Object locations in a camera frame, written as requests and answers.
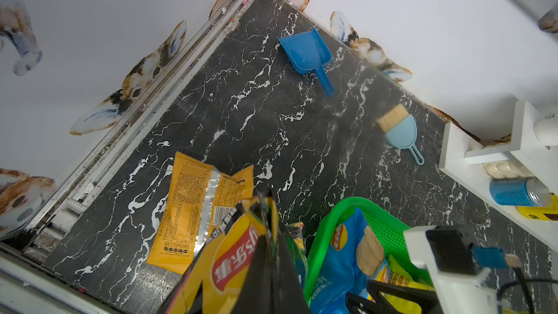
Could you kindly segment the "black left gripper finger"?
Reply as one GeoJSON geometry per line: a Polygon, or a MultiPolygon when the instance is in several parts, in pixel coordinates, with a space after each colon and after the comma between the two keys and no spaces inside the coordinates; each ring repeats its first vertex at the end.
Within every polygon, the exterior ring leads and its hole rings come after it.
{"type": "Polygon", "coordinates": [[[290,256],[286,238],[278,236],[278,255],[272,260],[267,239],[257,248],[232,313],[310,313],[290,256]]]}

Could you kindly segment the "yellow Lays chips bag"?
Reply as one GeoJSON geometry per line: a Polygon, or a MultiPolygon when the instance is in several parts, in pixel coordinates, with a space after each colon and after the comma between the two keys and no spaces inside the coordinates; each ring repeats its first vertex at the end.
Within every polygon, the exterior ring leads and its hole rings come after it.
{"type": "MultiPolygon", "coordinates": [[[[415,281],[411,277],[411,274],[407,272],[391,254],[383,259],[376,273],[372,276],[372,279],[395,286],[434,292],[434,287],[415,281]]],[[[384,297],[399,313],[422,313],[421,307],[415,302],[401,299],[394,295],[384,294],[384,297]]]]}

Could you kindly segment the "blue Lays chips bag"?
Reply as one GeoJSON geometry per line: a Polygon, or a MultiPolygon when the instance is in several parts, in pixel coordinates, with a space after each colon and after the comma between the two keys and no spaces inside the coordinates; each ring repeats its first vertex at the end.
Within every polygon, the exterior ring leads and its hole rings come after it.
{"type": "Polygon", "coordinates": [[[391,270],[383,246],[370,228],[363,212],[338,225],[311,296],[313,313],[348,313],[346,295],[369,298],[369,280],[386,283],[391,270]]]}

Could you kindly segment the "black Lays chips bag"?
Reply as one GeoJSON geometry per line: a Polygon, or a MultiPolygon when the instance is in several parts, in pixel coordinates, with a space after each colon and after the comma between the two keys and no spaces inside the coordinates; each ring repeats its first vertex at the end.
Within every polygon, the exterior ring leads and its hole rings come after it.
{"type": "Polygon", "coordinates": [[[244,285],[259,237],[267,239],[272,260],[284,235],[304,293],[308,274],[302,224],[284,225],[276,199],[260,194],[240,201],[195,256],[159,313],[232,313],[244,285]]]}

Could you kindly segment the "orange chips bag silver stripe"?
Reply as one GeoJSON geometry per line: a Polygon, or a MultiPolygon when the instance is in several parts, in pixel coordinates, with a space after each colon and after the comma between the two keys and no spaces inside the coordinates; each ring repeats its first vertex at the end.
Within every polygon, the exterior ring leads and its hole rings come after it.
{"type": "Polygon", "coordinates": [[[177,152],[166,209],[147,263],[183,274],[218,227],[242,199],[252,197],[254,167],[228,175],[177,152]]]}

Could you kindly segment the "green plastic basket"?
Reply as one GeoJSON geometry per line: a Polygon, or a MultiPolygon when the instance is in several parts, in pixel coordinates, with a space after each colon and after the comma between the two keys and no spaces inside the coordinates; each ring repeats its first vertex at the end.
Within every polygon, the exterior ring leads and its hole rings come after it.
{"type": "Polygon", "coordinates": [[[403,236],[403,233],[410,227],[368,199],[349,197],[336,204],[319,224],[308,256],[308,274],[304,287],[307,303],[311,303],[312,293],[337,225],[345,222],[354,214],[356,209],[363,212],[366,221],[377,235],[387,254],[394,256],[414,279],[421,279],[426,284],[433,285],[429,272],[417,268],[410,260],[403,236]]]}

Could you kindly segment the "light blue hand brush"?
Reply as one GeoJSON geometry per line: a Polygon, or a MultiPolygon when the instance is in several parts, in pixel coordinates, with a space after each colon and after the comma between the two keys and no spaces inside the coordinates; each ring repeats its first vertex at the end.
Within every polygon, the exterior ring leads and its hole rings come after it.
{"type": "Polygon", "coordinates": [[[404,105],[395,106],[379,118],[377,124],[384,133],[385,140],[391,146],[409,150],[415,162],[420,166],[424,165],[424,157],[416,146],[418,135],[416,120],[408,113],[404,105]]]}

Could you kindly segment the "blue glitter can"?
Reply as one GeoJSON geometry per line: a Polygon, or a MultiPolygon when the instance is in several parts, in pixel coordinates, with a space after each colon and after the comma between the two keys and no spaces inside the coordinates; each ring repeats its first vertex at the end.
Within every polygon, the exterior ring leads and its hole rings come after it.
{"type": "Polygon", "coordinates": [[[538,178],[493,180],[489,185],[493,200],[502,206],[548,207],[552,193],[538,178]]]}

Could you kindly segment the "yellow canister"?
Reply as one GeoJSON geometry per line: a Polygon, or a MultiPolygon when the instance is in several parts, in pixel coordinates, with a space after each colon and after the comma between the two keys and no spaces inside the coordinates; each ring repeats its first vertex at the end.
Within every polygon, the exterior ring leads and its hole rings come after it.
{"type": "Polygon", "coordinates": [[[557,207],[558,197],[552,195],[552,204],[546,207],[527,207],[518,206],[517,211],[525,218],[529,220],[539,220],[539,221],[558,221],[558,207],[557,207]]]}

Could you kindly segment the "blue plastic dustpan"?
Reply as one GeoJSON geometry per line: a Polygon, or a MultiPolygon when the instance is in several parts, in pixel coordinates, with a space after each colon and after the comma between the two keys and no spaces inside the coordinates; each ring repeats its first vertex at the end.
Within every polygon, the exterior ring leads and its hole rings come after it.
{"type": "Polygon", "coordinates": [[[278,39],[294,69],[299,74],[315,73],[328,96],[334,88],[324,67],[331,62],[331,52],[316,28],[278,39]]]}

